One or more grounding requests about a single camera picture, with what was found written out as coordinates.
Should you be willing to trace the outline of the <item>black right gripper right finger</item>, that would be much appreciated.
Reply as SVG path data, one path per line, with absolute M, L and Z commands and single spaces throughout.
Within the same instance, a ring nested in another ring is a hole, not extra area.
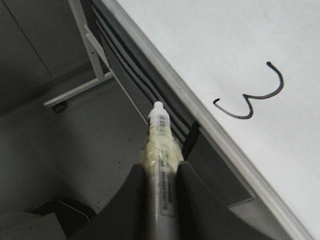
M 179 164 L 176 190 L 184 240 L 287 240 L 259 198 L 225 206 L 188 162 Z

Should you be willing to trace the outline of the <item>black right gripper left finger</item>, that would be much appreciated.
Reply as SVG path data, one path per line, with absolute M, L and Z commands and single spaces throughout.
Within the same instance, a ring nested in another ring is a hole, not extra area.
M 142 240 L 147 203 L 147 175 L 134 164 L 123 185 L 103 210 L 71 240 Z

